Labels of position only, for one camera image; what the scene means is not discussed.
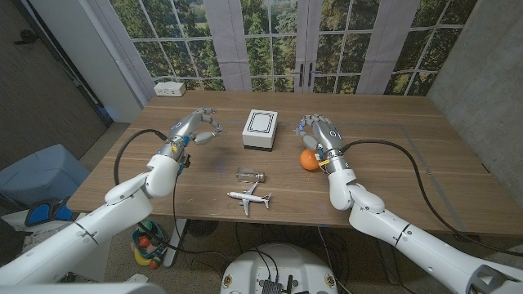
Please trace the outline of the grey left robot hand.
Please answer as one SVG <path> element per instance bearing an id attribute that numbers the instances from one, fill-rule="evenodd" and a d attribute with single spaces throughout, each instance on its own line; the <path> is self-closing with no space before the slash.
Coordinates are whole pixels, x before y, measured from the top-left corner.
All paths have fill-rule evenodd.
<path id="1" fill-rule="evenodd" d="M 163 147 L 159 151 L 159 155 L 184 163 L 185 147 L 191 141 L 196 145 L 205 145 L 224 131 L 220 123 L 211 116 L 214 113 L 216 113 L 215 109 L 200 108 L 180 119 L 171 128 Z M 209 123 L 215 127 L 215 130 L 197 133 L 196 130 L 201 123 Z"/>

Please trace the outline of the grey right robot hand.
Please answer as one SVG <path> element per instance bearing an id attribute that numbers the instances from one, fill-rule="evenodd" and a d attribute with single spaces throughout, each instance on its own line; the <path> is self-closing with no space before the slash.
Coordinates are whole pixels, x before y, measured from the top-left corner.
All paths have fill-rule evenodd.
<path id="1" fill-rule="evenodd" d="M 295 130 L 304 145 L 311 151 L 317 151 L 320 162 L 327 173 L 334 173 L 349 168 L 341 149 L 343 138 L 332 121 L 320 114 L 305 115 Z"/>

